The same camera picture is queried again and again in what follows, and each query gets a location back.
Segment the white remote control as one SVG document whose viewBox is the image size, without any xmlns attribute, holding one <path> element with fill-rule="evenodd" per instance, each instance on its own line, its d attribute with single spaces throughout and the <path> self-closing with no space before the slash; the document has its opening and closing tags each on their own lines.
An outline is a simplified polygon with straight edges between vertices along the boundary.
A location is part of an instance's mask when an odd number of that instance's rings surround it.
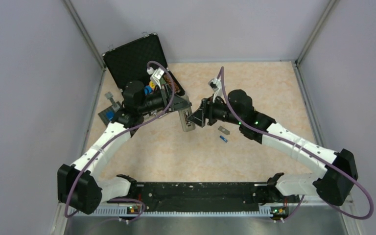
<svg viewBox="0 0 376 235">
<path fill-rule="evenodd" d="M 188 117 L 192 114 L 192 109 L 190 107 L 181 109 L 178 111 L 178 114 L 179 114 L 182 130 L 184 132 L 193 131 L 195 129 L 195 124 L 193 124 L 192 122 L 188 120 Z"/>
</svg>

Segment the grey remote battery cover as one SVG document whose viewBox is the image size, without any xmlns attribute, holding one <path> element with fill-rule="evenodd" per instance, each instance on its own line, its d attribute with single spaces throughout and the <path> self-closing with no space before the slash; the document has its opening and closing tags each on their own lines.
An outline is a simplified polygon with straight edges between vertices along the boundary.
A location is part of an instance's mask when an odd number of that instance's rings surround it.
<svg viewBox="0 0 376 235">
<path fill-rule="evenodd" d="M 223 126 L 219 126 L 218 130 L 220 132 L 222 132 L 223 134 L 225 134 L 225 135 L 229 135 L 230 134 L 230 131 L 228 129 L 226 129 L 225 127 L 223 127 Z"/>
</svg>

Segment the blue battery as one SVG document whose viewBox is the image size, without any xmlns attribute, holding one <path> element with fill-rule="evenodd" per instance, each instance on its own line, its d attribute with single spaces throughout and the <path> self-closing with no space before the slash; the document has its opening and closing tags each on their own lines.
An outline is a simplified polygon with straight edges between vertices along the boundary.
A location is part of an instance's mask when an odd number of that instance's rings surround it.
<svg viewBox="0 0 376 235">
<path fill-rule="evenodd" d="M 220 138 L 225 142 L 225 143 L 227 143 L 228 142 L 228 140 L 225 138 L 225 137 L 223 137 L 223 136 L 220 136 Z"/>
</svg>

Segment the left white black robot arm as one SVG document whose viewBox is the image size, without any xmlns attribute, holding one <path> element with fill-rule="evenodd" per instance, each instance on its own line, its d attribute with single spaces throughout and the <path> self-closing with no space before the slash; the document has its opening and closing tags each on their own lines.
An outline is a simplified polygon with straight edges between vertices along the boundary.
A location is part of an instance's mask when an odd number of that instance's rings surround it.
<svg viewBox="0 0 376 235">
<path fill-rule="evenodd" d="M 121 198 L 132 202 L 137 197 L 135 179 L 118 175 L 100 180 L 100 174 L 119 148 L 143 126 L 144 116 L 184 111 L 191 103 L 177 81 L 165 81 L 146 92 L 141 81 L 128 82 L 123 101 L 114 112 L 99 139 L 75 162 L 63 164 L 57 171 L 57 196 L 61 203 L 78 212 L 91 214 L 100 203 Z"/>
</svg>

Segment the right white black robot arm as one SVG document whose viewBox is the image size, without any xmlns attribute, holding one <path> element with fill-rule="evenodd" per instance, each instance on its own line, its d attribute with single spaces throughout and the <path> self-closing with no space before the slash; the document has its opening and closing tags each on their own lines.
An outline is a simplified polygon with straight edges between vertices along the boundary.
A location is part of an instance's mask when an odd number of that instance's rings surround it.
<svg viewBox="0 0 376 235">
<path fill-rule="evenodd" d="M 201 100 L 199 108 L 188 120 L 200 127 L 217 121 L 239 125 L 241 134 L 262 145 L 279 150 L 311 170 L 310 174 L 286 175 L 277 173 L 268 180 L 268 197 L 280 202 L 290 195 L 318 195 L 334 206 L 343 205 L 354 183 L 332 168 L 342 170 L 354 181 L 358 179 L 354 155 L 347 149 L 335 151 L 318 146 L 286 130 L 274 118 L 258 112 L 252 98 L 244 90 L 228 93 L 226 104 L 222 97 Z"/>
</svg>

